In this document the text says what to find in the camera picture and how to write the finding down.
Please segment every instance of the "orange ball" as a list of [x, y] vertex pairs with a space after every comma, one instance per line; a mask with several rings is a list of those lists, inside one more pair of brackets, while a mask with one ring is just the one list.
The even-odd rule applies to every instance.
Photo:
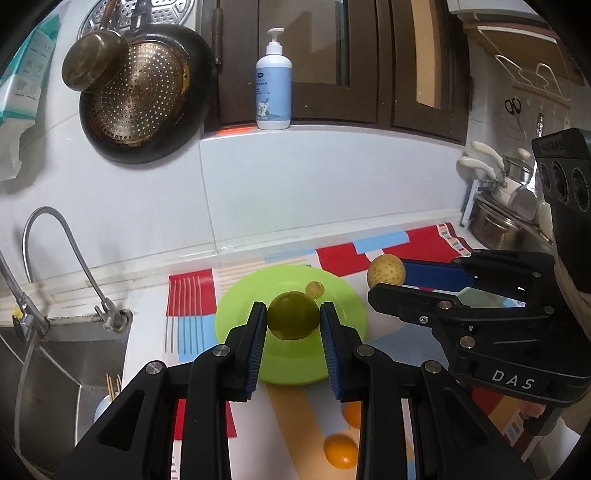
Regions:
[[332, 466], [347, 469], [357, 465], [359, 449], [351, 438], [337, 433], [324, 439], [324, 455]]
[[361, 402], [353, 401], [343, 405], [342, 414], [346, 422], [354, 429], [361, 428]]

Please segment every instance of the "soap bottle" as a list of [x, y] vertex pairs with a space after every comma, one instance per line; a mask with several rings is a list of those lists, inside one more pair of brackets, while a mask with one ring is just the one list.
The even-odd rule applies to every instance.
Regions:
[[256, 124], [263, 130], [282, 130], [291, 122], [291, 61], [283, 56], [277, 37], [283, 28], [267, 32], [267, 54], [256, 63]]

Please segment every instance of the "faucet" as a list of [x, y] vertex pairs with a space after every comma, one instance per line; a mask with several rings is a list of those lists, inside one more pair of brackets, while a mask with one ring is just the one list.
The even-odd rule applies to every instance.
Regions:
[[[25, 264], [25, 273], [27, 274], [27, 280], [30, 282], [33, 281], [31, 276], [31, 268], [30, 268], [30, 259], [29, 259], [29, 234], [31, 233], [31, 227], [33, 226], [33, 222], [42, 215], [43, 213], [47, 213], [57, 219], [60, 222], [61, 227], [64, 229], [68, 241], [72, 246], [72, 250], [84, 270], [86, 277], [90, 281], [90, 284], [95, 289], [96, 294], [100, 298], [100, 306], [95, 306], [95, 311], [97, 312], [98, 316], [105, 322], [103, 325], [107, 330], [113, 330], [115, 332], [121, 332], [127, 322], [129, 317], [126, 312], [120, 312], [113, 301], [103, 294], [102, 290], [96, 283], [96, 280], [84, 258], [82, 257], [82, 253], [80, 253], [80, 249], [78, 248], [78, 244], [72, 235], [72, 230], [66, 219], [63, 215], [58, 212], [55, 208], [44, 206], [39, 207], [35, 210], [31, 216], [28, 218], [27, 223], [25, 224], [25, 231], [22, 235], [22, 258]], [[14, 324], [15, 331], [19, 339], [25, 343], [29, 341], [31, 338], [33, 331], [37, 332], [37, 334], [43, 337], [47, 330], [50, 327], [50, 322], [41, 314], [39, 309], [35, 306], [33, 301], [23, 292], [21, 287], [18, 285], [14, 275], [8, 268], [8, 264], [6, 260], [2, 256], [2, 252], [0, 252], [0, 273], [6, 279], [8, 284], [8, 288], [14, 295], [17, 300], [17, 305], [21, 309], [23, 313], [22, 319], [17, 319], [15, 316], [12, 317], [12, 322]]]
[[21, 312], [23, 313], [22, 319], [17, 319], [14, 315], [12, 316], [12, 323], [17, 337], [22, 342], [28, 343], [33, 332], [37, 332], [40, 336], [44, 336], [50, 327], [50, 323], [43, 314], [41, 314], [29, 296], [23, 292], [14, 278], [14, 275], [12, 275], [2, 252], [0, 252], [0, 274], [2, 274], [4, 280], [6, 280], [8, 288], [17, 300], [18, 308], [21, 309]]
[[43, 213], [46, 213], [56, 218], [57, 221], [60, 222], [61, 227], [64, 229], [68, 241], [70, 242], [70, 246], [74, 251], [74, 255], [78, 259], [78, 262], [82, 267], [82, 270], [84, 270], [86, 277], [88, 278], [90, 284], [95, 289], [96, 294], [100, 298], [100, 305], [102, 306], [102, 308], [101, 306], [96, 305], [95, 312], [103, 320], [103, 322], [105, 322], [103, 326], [107, 330], [121, 332], [125, 328], [125, 325], [127, 325], [127, 322], [129, 320], [128, 316], [125, 312], [120, 312], [109, 297], [105, 297], [105, 294], [98, 286], [94, 276], [92, 275], [92, 273], [90, 273], [90, 269], [88, 268], [88, 265], [86, 265], [86, 261], [84, 260], [84, 257], [82, 257], [82, 253], [80, 253], [80, 249], [78, 248], [76, 240], [74, 240], [74, 235], [72, 234], [72, 230], [70, 230], [68, 222], [66, 222], [66, 219], [63, 217], [63, 215], [53, 207], [39, 207], [31, 214], [31, 216], [27, 220], [27, 223], [25, 223], [25, 231], [22, 234], [22, 258], [25, 264], [25, 273], [27, 274], [27, 280], [29, 281], [29, 283], [33, 281], [31, 277], [31, 269], [29, 266], [31, 263], [29, 259], [29, 234], [31, 233], [31, 227], [33, 226], [33, 222], [37, 219], [37, 217], [39, 217]]

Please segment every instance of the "cabinet door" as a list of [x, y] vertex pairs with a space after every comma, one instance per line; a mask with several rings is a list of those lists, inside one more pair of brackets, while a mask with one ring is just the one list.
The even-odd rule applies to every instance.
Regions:
[[392, 125], [466, 142], [470, 99], [467, 39], [440, 0], [391, 0]]
[[[283, 27], [293, 63], [293, 119], [373, 124], [378, 101], [374, 0], [219, 0], [222, 64], [206, 130], [254, 122], [255, 65], [267, 30]], [[203, 6], [202, 35], [211, 42], [213, 0]]]

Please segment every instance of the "green plate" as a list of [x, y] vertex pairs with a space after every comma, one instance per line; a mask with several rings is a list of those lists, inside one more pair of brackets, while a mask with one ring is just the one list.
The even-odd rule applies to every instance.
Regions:
[[[311, 281], [324, 285], [324, 293], [316, 303], [335, 304], [343, 325], [354, 327], [363, 339], [367, 316], [363, 303], [351, 285], [332, 273], [305, 265], [277, 265], [254, 272], [236, 282], [222, 297], [216, 313], [216, 336], [220, 343], [228, 332], [248, 320], [252, 304], [262, 301], [269, 306], [286, 291], [305, 291]], [[259, 378], [279, 385], [303, 385], [328, 377], [320, 329], [301, 340], [280, 340], [267, 329]]]

